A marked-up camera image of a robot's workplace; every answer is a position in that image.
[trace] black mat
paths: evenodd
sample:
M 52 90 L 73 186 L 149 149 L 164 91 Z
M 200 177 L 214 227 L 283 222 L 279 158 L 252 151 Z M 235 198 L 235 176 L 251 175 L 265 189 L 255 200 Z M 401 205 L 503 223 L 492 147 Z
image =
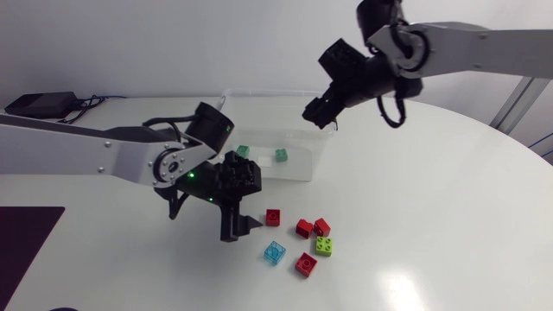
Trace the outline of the black mat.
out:
M 0 310 L 16 292 L 65 207 L 0 207 Z

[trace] clear plastic container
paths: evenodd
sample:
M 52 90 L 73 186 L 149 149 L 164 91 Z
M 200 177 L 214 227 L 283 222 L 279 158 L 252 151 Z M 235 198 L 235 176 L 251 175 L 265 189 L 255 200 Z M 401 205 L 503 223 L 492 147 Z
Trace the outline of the clear plastic container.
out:
M 229 89 L 218 108 L 235 125 L 225 150 L 250 147 L 248 158 L 261 168 L 264 178 L 311 181 L 335 124 L 320 130 L 302 118 L 319 92 Z M 288 160 L 277 162 L 276 150 L 286 149 Z

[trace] black cable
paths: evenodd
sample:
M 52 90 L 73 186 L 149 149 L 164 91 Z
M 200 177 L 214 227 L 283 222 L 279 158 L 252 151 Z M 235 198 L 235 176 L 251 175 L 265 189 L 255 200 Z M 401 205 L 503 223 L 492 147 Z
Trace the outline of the black cable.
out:
M 75 121 L 82 118 L 87 111 L 91 110 L 92 108 L 98 107 L 99 105 L 104 103 L 108 98 L 126 98 L 126 97 L 118 96 L 118 95 L 109 95 L 109 96 L 92 95 L 90 98 L 76 99 L 75 101 L 72 102 L 72 105 L 70 106 L 69 109 L 71 109 L 72 111 L 79 111 L 79 114 L 77 114 L 77 116 L 75 116 L 72 119 L 69 119 L 69 120 L 62 119 L 60 121 L 57 121 L 57 123 L 73 124 L 75 123 Z
M 190 122 L 190 121 L 194 121 L 197 117 L 198 116 L 196 115 L 192 115 L 188 117 L 154 117 L 144 122 L 142 125 L 150 127 L 154 124 Z
M 377 103 L 378 103 L 378 109 L 380 110 L 380 113 L 382 114 L 382 117 L 390 125 L 392 128 L 397 129 L 400 127 L 403 123 L 405 123 L 405 119 L 407 118 L 405 116 L 405 103 L 402 99 L 396 98 L 396 107 L 399 111 L 399 121 L 395 122 L 390 117 L 388 117 L 388 114 L 386 113 L 386 109 L 384 108 L 384 103 L 382 102 L 382 97 L 377 97 Z
M 75 123 L 75 121 L 82 118 L 87 111 L 89 111 L 90 109 L 95 108 L 98 105 L 104 103 L 105 98 L 97 97 L 96 95 L 92 95 L 92 97 L 87 99 L 87 101 L 88 101 L 88 104 L 86 106 L 84 106 L 82 109 L 80 109 L 80 112 L 79 112 L 79 114 L 77 114 L 77 116 L 75 116 L 72 119 L 68 119 L 68 120 L 67 119 L 60 120 L 60 121 L 58 121 L 58 123 L 63 123 L 63 124 L 73 124 L 73 123 Z
M 179 130 L 178 127 L 176 127 L 176 124 L 172 123 L 172 122 L 168 122 L 169 125 L 171 125 L 171 127 L 173 128 L 173 130 L 175 131 L 175 136 L 176 136 L 176 141 L 177 142 L 181 142 L 181 139 L 182 139 L 182 136 L 181 136 L 181 131 Z

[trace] lego brick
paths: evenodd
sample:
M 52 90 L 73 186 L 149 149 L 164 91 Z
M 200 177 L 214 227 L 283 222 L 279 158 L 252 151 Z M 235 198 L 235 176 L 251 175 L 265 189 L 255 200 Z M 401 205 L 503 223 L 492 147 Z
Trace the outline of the lego brick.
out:
M 277 264 L 281 259 L 283 259 L 286 249 L 283 248 L 279 243 L 272 241 L 269 244 L 269 247 L 265 250 L 265 258 L 269 260 L 272 264 Z
M 313 224 L 307 222 L 305 219 L 300 219 L 296 225 L 296 233 L 304 238 L 309 238 L 309 235 L 313 231 Z
M 300 271 L 303 275 L 309 277 L 311 271 L 317 265 L 317 260 L 310 255 L 303 253 L 300 259 L 296 263 L 296 270 Z
M 279 226 L 280 225 L 280 210 L 267 210 L 265 215 L 265 224 L 268 226 Z
M 317 237 L 328 237 L 330 234 L 330 226 L 327 224 L 325 219 L 318 219 L 315 221 L 315 226 L 313 227 Z
M 315 246 L 315 253 L 322 256 L 332 255 L 332 239 L 317 237 L 317 244 Z
M 277 149 L 275 151 L 275 157 L 277 162 L 288 161 L 288 153 L 286 152 L 286 149 Z
M 250 155 L 250 147 L 249 146 L 244 146 L 244 145 L 239 145 L 238 148 L 236 149 L 236 153 L 239 156 L 242 156 L 243 158 L 247 159 L 248 156 Z

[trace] green lego brick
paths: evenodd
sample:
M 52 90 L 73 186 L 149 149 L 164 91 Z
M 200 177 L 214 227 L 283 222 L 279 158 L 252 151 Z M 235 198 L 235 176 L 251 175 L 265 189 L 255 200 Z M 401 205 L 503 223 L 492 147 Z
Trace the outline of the green lego brick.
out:
M 332 255 L 332 239 L 317 237 L 317 245 L 315 247 L 315 253 L 322 256 Z
M 236 149 L 236 153 L 239 156 L 242 156 L 243 158 L 247 159 L 247 157 L 250 155 L 250 147 L 239 145 L 238 148 Z
M 286 153 L 286 149 L 278 149 L 277 151 L 275 151 L 275 156 L 277 162 L 288 161 L 288 154 Z

